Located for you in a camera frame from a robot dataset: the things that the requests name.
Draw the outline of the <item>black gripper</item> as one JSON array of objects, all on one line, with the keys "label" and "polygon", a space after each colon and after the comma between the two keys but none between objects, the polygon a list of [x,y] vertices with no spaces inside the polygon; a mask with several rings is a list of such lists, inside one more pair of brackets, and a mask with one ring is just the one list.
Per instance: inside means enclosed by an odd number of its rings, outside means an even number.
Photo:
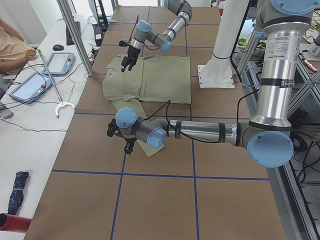
[{"label": "black gripper", "polygon": [[124,56],[121,62],[121,72],[124,73],[127,66],[129,66],[128,70],[131,71],[137,63],[142,47],[140,45],[134,46],[128,40],[120,40],[118,45],[128,47],[127,56]]},{"label": "black gripper", "polygon": [[116,136],[118,136],[120,138],[123,138],[126,141],[126,145],[124,147],[125,154],[127,154],[127,155],[131,155],[132,154],[133,147],[134,147],[135,142],[136,142],[137,139],[135,137],[129,138],[129,137],[124,136],[121,133],[120,128],[116,124],[116,119],[115,118],[113,118],[111,120],[111,122],[108,124],[106,135],[108,137],[110,137],[110,138],[113,137],[114,135],[116,135]]}]

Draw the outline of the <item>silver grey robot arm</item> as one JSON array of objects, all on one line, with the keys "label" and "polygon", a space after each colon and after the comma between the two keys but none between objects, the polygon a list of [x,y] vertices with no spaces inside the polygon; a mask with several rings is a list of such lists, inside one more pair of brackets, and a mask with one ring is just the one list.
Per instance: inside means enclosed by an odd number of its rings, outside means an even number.
[{"label": "silver grey robot arm", "polygon": [[186,0],[165,0],[164,6],[176,15],[176,19],[162,34],[155,31],[150,23],[140,19],[133,28],[129,40],[119,42],[119,46],[128,47],[127,55],[121,62],[121,72],[126,69],[132,70],[146,41],[167,53],[178,33],[189,25],[192,19],[192,7]]},{"label": "silver grey robot arm", "polygon": [[129,108],[121,108],[109,123],[107,135],[126,140],[127,154],[141,140],[158,149],[165,137],[186,137],[198,142],[230,143],[245,148],[265,168],[286,164],[294,153],[287,119],[302,34],[310,27],[317,0],[267,0],[257,20],[266,34],[266,51],[254,116],[234,124],[157,118],[148,121]]}]

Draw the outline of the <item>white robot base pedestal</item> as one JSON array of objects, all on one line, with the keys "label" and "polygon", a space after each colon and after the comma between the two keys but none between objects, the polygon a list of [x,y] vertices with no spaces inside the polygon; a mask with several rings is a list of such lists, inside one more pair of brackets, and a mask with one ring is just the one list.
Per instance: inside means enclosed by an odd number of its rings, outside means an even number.
[{"label": "white robot base pedestal", "polygon": [[207,64],[197,66],[200,88],[233,89],[235,87],[231,58],[249,7],[249,0],[226,1],[212,57]]}]

